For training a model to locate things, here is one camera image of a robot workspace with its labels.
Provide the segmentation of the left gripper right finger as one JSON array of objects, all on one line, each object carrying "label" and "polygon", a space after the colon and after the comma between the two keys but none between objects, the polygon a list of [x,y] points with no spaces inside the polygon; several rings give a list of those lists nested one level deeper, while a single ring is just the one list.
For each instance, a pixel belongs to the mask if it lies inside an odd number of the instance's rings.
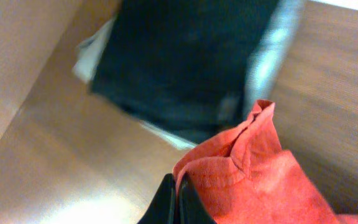
[{"label": "left gripper right finger", "polygon": [[178,191],[180,224],[216,224],[201,201],[189,174],[185,174]]}]

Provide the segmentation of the red orange t-shirt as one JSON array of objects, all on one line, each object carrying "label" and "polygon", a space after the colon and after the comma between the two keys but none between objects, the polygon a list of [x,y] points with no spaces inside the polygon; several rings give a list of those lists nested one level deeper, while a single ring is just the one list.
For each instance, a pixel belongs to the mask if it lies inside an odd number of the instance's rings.
[{"label": "red orange t-shirt", "polygon": [[202,142],[173,168],[189,175],[217,223],[358,223],[337,215],[273,125],[275,104],[258,100],[237,127]]}]

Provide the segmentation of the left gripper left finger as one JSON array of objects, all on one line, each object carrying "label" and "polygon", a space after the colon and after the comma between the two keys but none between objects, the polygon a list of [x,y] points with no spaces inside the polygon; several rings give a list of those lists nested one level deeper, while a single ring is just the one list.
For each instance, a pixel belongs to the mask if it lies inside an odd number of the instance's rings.
[{"label": "left gripper left finger", "polygon": [[174,224],[176,189],[173,174],[166,174],[138,224]]}]

